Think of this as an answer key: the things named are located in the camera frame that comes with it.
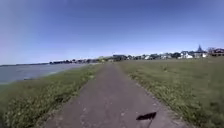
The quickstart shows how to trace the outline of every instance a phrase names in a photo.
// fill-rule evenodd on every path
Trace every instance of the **lawn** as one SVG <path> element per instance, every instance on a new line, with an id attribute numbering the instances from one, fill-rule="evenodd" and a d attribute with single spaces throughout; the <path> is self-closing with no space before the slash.
<path id="1" fill-rule="evenodd" d="M 93 78 L 99 68 L 100 65 L 85 66 L 47 77 L 1 85 L 0 122 L 10 128 L 35 126 L 51 110 L 77 96 L 82 85 Z"/>
<path id="2" fill-rule="evenodd" d="M 124 61 L 119 65 L 185 120 L 224 127 L 224 58 Z"/>

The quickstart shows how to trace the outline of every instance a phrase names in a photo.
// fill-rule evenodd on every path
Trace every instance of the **building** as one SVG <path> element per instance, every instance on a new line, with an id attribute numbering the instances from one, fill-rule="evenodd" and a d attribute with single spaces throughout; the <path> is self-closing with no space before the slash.
<path id="1" fill-rule="evenodd" d="M 211 56 L 224 56 L 224 49 L 217 48 L 211 51 Z"/>
<path id="2" fill-rule="evenodd" d="M 208 54 L 199 45 L 198 50 L 194 52 L 194 56 L 195 56 L 195 58 L 203 58 L 203 57 L 207 57 Z"/>

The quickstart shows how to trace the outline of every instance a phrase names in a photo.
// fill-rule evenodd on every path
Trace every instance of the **dirt path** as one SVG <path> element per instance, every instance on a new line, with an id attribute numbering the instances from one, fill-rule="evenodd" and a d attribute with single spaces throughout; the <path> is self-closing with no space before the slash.
<path id="1" fill-rule="evenodd" d="M 158 111 L 150 128 L 188 128 L 171 112 L 137 86 L 115 64 L 106 64 L 80 95 L 66 103 L 46 128 L 147 128 L 140 114 Z"/>

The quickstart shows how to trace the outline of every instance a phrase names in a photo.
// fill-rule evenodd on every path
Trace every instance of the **green grass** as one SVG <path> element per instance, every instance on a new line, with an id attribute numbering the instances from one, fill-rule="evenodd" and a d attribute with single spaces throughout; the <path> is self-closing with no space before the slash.
<path id="1" fill-rule="evenodd" d="M 185 120 L 201 128 L 224 127 L 224 58 L 119 64 Z"/>
<path id="2" fill-rule="evenodd" d="M 2 85 L 0 119 L 10 128 L 36 125 L 48 112 L 76 96 L 99 65 L 72 69 L 47 77 Z"/>

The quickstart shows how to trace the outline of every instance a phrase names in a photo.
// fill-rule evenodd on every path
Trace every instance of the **house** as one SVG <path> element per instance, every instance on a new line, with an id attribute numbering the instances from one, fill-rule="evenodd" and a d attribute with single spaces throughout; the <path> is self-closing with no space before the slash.
<path id="1" fill-rule="evenodd" d="M 191 59 L 194 58 L 188 51 L 182 51 L 181 52 L 181 58 L 182 59 Z"/>
<path id="2" fill-rule="evenodd" d="M 211 51 L 211 56 L 224 56 L 224 49 L 217 48 Z"/>
<path id="3" fill-rule="evenodd" d="M 198 50 L 194 52 L 195 58 L 202 58 L 207 57 L 207 52 L 202 50 L 201 46 L 199 45 Z"/>

